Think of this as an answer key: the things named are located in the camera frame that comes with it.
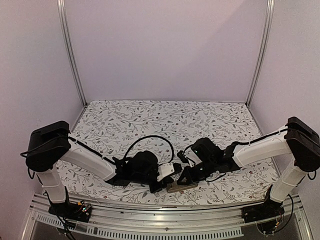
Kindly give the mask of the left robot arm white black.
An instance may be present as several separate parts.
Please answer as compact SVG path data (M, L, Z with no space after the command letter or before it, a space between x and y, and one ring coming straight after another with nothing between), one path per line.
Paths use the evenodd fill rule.
M28 169L36 173L49 200L63 217L70 217L75 210L60 179L58 161L74 164L111 185L149 185L151 193L161 191L171 181L168 176L158 179L161 168L152 152L146 150L133 157L109 159L71 136L69 124L63 120L34 130L28 150L20 156L25 158Z

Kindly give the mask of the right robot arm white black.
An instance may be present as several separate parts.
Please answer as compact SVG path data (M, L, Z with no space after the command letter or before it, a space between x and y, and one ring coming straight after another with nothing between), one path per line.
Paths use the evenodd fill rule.
M220 149L209 138L202 137L191 145L200 159L194 166L186 166L177 183L190 185L206 180L212 173L229 173L280 155L292 155L291 163L281 177L268 189L266 201L259 206L262 218L269 218L278 210L286 196L310 172L320 167L320 136L299 118L293 116L278 130L248 142L235 141Z

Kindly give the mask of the white remote control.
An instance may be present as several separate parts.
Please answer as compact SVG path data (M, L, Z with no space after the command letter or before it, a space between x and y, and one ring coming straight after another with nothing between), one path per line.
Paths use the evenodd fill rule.
M196 188L198 185L199 185L198 183L181 185L181 184L177 184L177 182L174 181L174 182L167 185L166 190L168 193L176 193L176 192L181 192L181 191Z

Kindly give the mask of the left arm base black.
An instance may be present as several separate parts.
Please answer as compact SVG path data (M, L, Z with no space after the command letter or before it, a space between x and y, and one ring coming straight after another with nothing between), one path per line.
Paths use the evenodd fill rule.
M91 218L92 206L83 200L78 203L71 203L68 199L62 203L52 203L51 200L49 200L49 203L50 207L48 212L59 218L84 223L88 223Z

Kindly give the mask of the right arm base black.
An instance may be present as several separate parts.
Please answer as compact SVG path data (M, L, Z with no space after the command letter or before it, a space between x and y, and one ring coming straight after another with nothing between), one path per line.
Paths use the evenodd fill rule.
M272 200L268 191L262 203L243 207L241 218L244 219L245 223L251 223L280 216L284 213L283 202Z

